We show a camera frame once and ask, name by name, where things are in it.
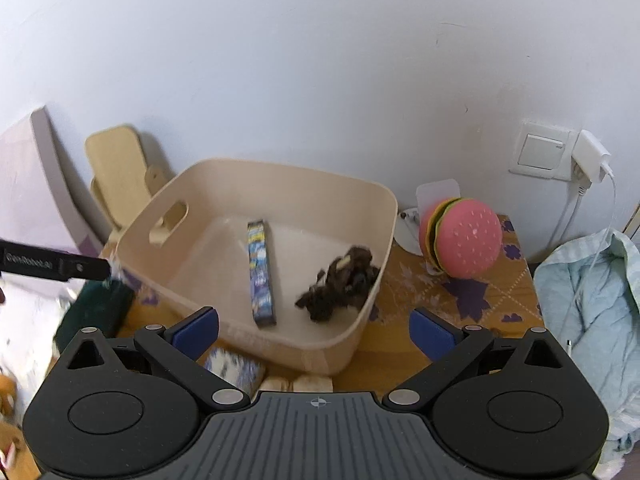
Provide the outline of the blue white patterned box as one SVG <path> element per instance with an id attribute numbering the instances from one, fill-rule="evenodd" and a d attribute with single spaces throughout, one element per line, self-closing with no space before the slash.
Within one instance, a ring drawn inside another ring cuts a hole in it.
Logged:
<path id="1" fill-rule="evenodd" d="M 261 362 L 223 348 L 210 350 L 204 361 L 204 367 L 251 398 L 257 392 L 266 374 L 266 367 Z"/>

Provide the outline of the pink burger toy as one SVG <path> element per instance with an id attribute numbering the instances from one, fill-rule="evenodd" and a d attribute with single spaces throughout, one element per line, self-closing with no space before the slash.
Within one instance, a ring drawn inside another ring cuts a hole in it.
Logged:
<path id="1" fill-rule="evenodd" d="M 495 211 L 472 198 L 446 198 L 427 209 L 420 227 L 422 255 L 433 271 L 468 280 L 490 269 L 502 248 Z"/>

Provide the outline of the white wall socket plate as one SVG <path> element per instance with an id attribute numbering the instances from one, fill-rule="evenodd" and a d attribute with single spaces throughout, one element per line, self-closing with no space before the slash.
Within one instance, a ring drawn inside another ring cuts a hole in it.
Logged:
<path id="1" fill-rule="evenodd" d="M 526 120 L 515 143 L 510 173 L 570 182 L 577 136 L 576 130 Z"/>

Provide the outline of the beige plastic storage bin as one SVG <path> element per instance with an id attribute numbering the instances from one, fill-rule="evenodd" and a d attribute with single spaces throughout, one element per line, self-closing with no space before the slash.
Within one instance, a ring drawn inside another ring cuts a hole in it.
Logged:
<path id="1" fill-rule="evenodd" d="M 380 288 L 361 309 L 325 323 L 296 307 L 317 273 L 352 246 L 384 269 L 397 200 L 386 186 L 330 172 L 236 159 L 206 159 L 184 170 L 131 222 L 115 249 L 120 265 L 182 316 L 211 306 L 219 337 L 259 359 L 335 375 L 354 355 Z M 250 305 L 248 222 L 267 228 L 274 314 L 260 327 Z"/>

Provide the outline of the light blue cloth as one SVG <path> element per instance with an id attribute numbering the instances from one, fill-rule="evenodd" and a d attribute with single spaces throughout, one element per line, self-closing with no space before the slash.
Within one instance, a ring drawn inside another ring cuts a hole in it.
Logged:
<path id="1" fill-rule="evenodd" d="M 639 441 L 639 251 L 620 231 L 559 247 L 534 284 L 544 324 L 610 416 L 601 462 L 619 462 Z"/>

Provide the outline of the beige bow hair accessory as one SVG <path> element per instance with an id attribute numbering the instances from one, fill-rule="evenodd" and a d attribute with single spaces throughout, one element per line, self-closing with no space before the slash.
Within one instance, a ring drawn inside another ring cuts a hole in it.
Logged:
<path id="1" fill-rule="evenodd" d="M 269 376 L 258 387 L 259 391 L 270 392 L 333 392 L 333 382 L 329 377 L 300 375 L 293 380 L 280 376 Z"/>

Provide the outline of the blue cartoon candy box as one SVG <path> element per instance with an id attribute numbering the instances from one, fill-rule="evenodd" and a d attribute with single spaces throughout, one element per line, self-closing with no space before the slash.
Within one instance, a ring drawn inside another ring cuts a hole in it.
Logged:
<path id="1" fill-rule="evenodd" d="M 250 268 L 250 304 L 258 327 L 277 324 L 269 270 L 267 230 L 262 220 L 247 223 L 247 253 Z"/>

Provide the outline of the brown plush hair clip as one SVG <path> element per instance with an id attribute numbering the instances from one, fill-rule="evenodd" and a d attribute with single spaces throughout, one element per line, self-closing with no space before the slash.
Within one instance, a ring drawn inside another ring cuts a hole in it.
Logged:
<path id="1" fill-rule="evenodd" d="M 369 248 L 352 246 L 326 270 L 318 272 L 314 284 L 295 301 L 296 307 L 306 310 L 316 323 L 328 322 L 337 309 L 360 311 L 380 274 L 380 268 L 372 260 Z"/>

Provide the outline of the dark green tissue pack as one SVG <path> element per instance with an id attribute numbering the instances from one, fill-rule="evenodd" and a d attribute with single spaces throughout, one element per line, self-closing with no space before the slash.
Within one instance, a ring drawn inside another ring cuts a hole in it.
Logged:
<path id="1" fill-rule="evenodd" d="M 98 328 L 105 337 L 115 337 L 134 302 L 134 290 L 119 280 L 86 281 L 70 305 L 53 337 L 62 354 L 78 330 Z"/>

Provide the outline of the wooden stand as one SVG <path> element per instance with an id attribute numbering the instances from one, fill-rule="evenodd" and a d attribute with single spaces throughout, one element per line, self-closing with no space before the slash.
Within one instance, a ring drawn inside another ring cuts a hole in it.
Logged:
<path id="1" fill-rule="evenodd" d="M 93 170 L 90 193 L 111 225 L 108 240 L 117 243 L 169 177 L 146 161 L 140 136 L 129 126 L 93 133 L 85 151 Z"/>

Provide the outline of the white power adapter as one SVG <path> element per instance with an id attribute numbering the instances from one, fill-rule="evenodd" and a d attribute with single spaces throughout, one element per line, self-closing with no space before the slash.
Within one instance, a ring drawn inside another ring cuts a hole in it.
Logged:
<path id="1" fill-rule="evenodd" d="M 576 162 L 582 175 L 590 183 L 600 183 L 608 174 L 611 153 L 589 130 L 579 131 L 572 151 L 572 159 Z"/>

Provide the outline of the purple board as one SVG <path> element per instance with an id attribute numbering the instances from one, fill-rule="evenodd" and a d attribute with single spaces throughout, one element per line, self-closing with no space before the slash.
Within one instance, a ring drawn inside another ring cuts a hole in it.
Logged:
<path id="1" fill-rule="evenodd" d="M 1 133 L 1 237 L 95 257 L 102 244 L 76 208 L 45 110 Z"/>

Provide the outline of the white round stand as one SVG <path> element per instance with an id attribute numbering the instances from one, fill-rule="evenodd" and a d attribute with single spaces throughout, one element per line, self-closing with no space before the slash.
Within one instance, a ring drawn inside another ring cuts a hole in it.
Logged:
<path id="1" fill-rule="evenodd" d="M 446 200 L 461 196 L 460 185 L 454 179 L 427 182 L 416 188 L 416 206 L 397 215 L 394 240 L 403 250 L 415 256 L 422 255 L 420 227 L 427 209 Z"/>

